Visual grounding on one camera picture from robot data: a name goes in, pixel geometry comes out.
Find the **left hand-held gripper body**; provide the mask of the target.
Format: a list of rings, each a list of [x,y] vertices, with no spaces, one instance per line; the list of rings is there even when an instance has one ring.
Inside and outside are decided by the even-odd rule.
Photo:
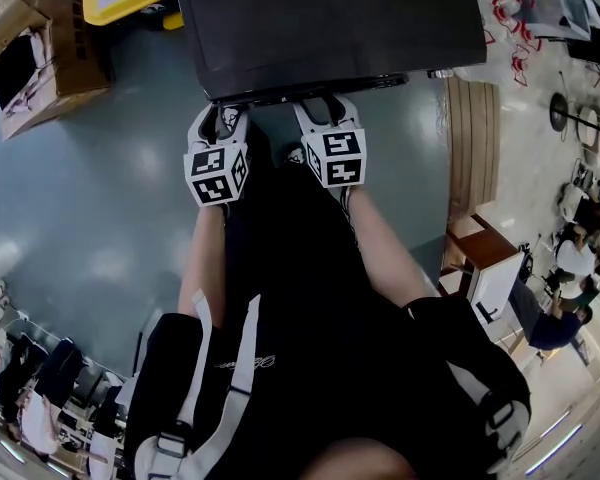
[[[199,207],[240,198],[249,172],[246,143],[249,124],[244,106],[210,103],[190,126],[188,150],[183,156],[184,175]]]

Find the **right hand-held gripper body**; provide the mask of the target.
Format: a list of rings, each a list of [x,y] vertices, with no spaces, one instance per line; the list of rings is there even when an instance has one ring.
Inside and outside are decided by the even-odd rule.
[[[324,188],[364,183],[367,162],[365,130],[356,106],[343,95],[322,97],[330,120],[317,122],[304,101],[294,102],[306,161]]]

